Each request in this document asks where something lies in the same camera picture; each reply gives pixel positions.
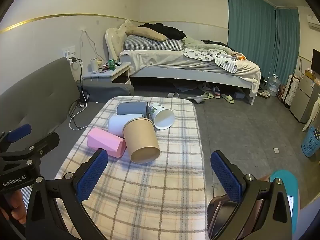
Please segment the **person's left hand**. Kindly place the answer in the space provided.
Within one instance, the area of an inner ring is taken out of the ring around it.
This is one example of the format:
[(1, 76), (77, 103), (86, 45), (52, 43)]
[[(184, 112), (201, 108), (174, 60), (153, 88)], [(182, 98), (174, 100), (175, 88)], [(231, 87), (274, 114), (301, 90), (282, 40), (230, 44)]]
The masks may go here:
[(23, 194), (21, 190), (14, 192), (9, 192), (5, 195), (5, 200), (11, 206), (12, 217), (19, 221), (20, 224), (24, 225), (26, 223), (27, 212), (25, 209), (25, 204), (23, 202)]

